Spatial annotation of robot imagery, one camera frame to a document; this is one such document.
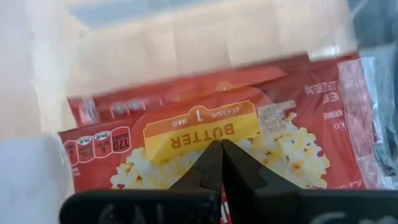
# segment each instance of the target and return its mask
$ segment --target yellow label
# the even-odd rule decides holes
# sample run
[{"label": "yellow label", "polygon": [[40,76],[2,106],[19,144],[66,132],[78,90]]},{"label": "yellow label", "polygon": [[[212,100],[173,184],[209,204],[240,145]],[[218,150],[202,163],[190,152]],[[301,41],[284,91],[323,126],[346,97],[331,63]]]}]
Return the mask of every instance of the yellow label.
[{"label": "yellow label", "polygon": [[196,106],[188,114],[148,124],[144,130],[146,156],[159,162],[205,149],[213,140],[238,141],[259,131],[256,109],[249,101],[212,110]]}]

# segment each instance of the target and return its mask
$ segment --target popcorn bag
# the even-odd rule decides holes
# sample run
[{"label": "popcorn bag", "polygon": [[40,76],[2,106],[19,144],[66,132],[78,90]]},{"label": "popcorn bag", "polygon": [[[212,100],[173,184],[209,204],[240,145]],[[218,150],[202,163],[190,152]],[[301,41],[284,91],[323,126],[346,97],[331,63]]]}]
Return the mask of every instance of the popcorn bag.
[{"label": "popcorn bag", "polygon": [[[167,189],[219,139],[301,188],[382,187],[355,54],[321,62],[294,57],[141,88],[151,91],[89,98],[90,122],[97,123],[60,133],[77,192]],[[70,102],[74,111],[87,106],[87,99]]]}]

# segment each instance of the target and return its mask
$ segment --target popcorn image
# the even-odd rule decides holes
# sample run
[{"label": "popcorn image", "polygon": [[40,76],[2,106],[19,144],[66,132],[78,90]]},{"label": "popcorn image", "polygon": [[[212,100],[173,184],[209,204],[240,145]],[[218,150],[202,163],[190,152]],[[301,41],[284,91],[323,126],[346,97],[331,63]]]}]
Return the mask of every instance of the popcorn image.
[{"label": "popcorn image", "polygon": [[176,183],[205,150],[196,150],[173,159],[153,163],[145,155],[145,147],[133,149],[111,177],[113,189],[168,189]]},{"label": "popcorn image", "polygon": [[325,154],[318,155],[322,148],[315,143],[315,135],[293,124],[292,120],[296,116],[290,113],[284,119],[286,129],[283,131],[259,133],[255,138],[236,144],[261,164],[299,187],[325,189],[327,183],[322,175],[326,174],[330,161]]}]

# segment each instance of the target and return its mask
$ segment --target microwave popcorn package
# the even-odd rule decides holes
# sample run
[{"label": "microwave popcorn package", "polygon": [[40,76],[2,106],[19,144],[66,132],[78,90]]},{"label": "microwave popcorn package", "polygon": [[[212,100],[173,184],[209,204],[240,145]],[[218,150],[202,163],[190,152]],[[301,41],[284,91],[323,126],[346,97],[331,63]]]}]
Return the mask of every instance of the microwave popcorn package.
[{"label": "microwave popcorn package", "polygon": [[167,189],[219,139],[301,188],[393,188],[375,153],[382,135],[367,86],[374,74],[364,63],[358,54],[317,62],[303,55],[115,91],[88,104],[71,98],[77,121],[87,109],[79,105],[93,115],[93,125],[60,133],[75,189]]}]

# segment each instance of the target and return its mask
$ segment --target black plastic object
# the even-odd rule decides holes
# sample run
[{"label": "black plastic object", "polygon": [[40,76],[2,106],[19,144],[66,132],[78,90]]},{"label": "black plastic object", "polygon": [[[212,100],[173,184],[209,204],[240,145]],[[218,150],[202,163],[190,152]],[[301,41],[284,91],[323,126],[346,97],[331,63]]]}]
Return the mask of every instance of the black plastic object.
[{"label": "black plastic object", "polygon": [[70,197],[61,224],[219,224],[223,149],[213,141],[168,190],[104,190]]},{"label": "black plastic object", "polygon": [[222,145],[224,187],[234,224],[398,223],[396,191],[302,190],[231,141]]}]

